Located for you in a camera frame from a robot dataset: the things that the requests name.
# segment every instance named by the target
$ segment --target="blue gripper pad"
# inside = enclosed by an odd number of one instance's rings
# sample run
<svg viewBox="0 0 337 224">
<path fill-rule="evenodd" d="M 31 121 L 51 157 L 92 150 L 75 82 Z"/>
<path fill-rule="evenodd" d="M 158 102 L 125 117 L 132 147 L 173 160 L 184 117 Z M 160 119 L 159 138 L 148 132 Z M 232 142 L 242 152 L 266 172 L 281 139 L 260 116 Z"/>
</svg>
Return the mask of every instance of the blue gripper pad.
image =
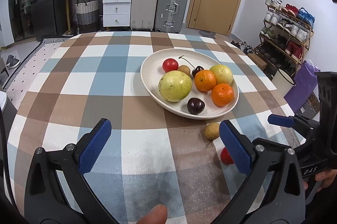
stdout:
<svg viewBox="0 0 337 224">
<path fill-rule="evenodd" d="M 78 169 L 81 175 L 91 171 L 110 135 L 111 122 L 105 120 L 79 156 Z"/>
<path fill-rule="evenodd" d="M 269 124 L 291 128 L 295 126 L 295 121 L 291 116 L 279 116 L 271 114 L 268 117 Z"/>
<path fill-rule="evenodd" d="M 244 137 L 251 145 L 252 143 L 246 136 L 240 135 L 229 120 L 225 120 L 220 123 L 219 133 L 222 142 L 225 144 L 225 147 L 227 148 L 239 172 L 247 176 L 250 175 L 253 160 L 251 155 L 240 142 L 239 138 L 242 139 Z"/>
</svg>

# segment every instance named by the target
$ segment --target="gray suitcase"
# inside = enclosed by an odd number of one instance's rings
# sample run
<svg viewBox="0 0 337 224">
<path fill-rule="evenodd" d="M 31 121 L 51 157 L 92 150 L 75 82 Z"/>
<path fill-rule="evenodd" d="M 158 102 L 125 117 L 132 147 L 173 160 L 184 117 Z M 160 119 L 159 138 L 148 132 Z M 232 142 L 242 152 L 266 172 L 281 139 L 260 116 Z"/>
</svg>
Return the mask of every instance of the gray suitcase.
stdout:
<svg viewBox="0 0 337 224">
<path fill-rule="evenodd" d="M 183 25 L 187 0 L 158 0 L 155 20 L 157 31 L 179 33 Z"/>
<path fill-rule="evenodd" d="M 157 0 L 131 0 L 130 27 L 153 30 Z"/>
</svg>

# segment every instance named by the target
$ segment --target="red sneaker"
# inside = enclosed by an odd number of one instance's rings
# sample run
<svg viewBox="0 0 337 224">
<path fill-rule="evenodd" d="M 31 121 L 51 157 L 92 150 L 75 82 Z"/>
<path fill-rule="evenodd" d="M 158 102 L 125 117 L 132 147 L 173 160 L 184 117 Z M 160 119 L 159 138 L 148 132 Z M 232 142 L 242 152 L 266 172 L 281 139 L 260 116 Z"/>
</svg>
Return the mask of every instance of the red sneaker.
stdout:
<svg viewBox="0 0 337 224">
<path fill-rule="evenodd" d="M 285 52 L 288 54 L 288 55 L 292 55 L 292 53 L 294 52 L 294 50 L 295 50 L 295 46 L 296 46 L 296 44 L 294 43 L 294 42 L 292 42 L 292 41 L 289 41 L 288 43 L 287 43 L 287 47 L 286 47 L 286 49 L 285 49 Z"/>
<path fill-rule="evenodd" d="M 286 4 L 285 8 L 287 8 L 288 14 L 290 14 L 291 16 L 294 16 L 294 17 L 297 16 L 297 14 L 298 14 L 298 8 L 297 7 Z"/>
<path fill-rule="evenodd" d="M 293 54 L 292 54 L 292 58 L 295 60 L 295 61 L 299 61 L 300 58 L 302 57 L 302 54 L 303 54 L 303 48 L 297 44 L 294 43 L 294 51 L 293 51 Z"/>
</svg>

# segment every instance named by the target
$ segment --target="orange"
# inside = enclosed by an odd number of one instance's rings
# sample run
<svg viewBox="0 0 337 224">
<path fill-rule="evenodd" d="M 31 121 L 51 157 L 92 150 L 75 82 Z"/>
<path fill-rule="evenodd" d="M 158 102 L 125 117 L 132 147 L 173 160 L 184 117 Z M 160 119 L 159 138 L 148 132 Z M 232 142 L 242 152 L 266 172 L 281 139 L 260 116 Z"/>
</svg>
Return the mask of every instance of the orange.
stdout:
<svg viewBox="0 0 337 224">
<path fill-rule="evenodd" d="M 210 70 L 201 70 L 195 75 L 194 84 L 199 91 L 208 92 L 216 85 L 216 77 Z"/>
<path fill-rule="evenodd" d="M 233 100 L 234 91 L 227 83 L 220 83 L 213 88 L 211 97 L 215 105 L 225 106 Z"/>
</svg>

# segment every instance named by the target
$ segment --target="screw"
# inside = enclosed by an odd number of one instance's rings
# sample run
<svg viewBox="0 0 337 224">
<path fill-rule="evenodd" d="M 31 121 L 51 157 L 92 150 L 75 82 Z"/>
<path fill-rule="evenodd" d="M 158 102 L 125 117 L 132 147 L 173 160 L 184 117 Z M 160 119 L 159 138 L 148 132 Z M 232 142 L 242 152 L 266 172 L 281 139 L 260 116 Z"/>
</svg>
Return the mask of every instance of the screw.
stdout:
<svg viewBox="0 0 337 224">
<path fill-rule="evenodd" d="M 289 148 L 289 149 L 288 149 L 288 154 L 290 154 L 290 155 L 294 155 L 294 154 L 295 154 L 295 150 L 294 150 L 294 149 L 291 149 L 291 148 Z"/>
<path fill-rule="evenodd" d="M 258 151 L 258 152 L 263 152 L 263 151 L 265 150 L 265 148 L 264 148 L 261 144 L 256 145 L 256 146 L 255 146 L 255 149 L 256 149 L 256 151 Z"/>
<path fill-rule="evenodd" d="M 35 153 L 40 154 L 42 153 L 42 151 L 43 151 L 43 148 L 39 147 L 38 149 L 35 150 Z"/>
<path fill-rule="evenodd" d="M 72 151 L 72 150 L 74 150 L 75 149 L 75 145 L 74 144 L 68 144 L 66 147 L 65 147 L 65 149 L 67 150 L 67 151 Z"/>
</svg>

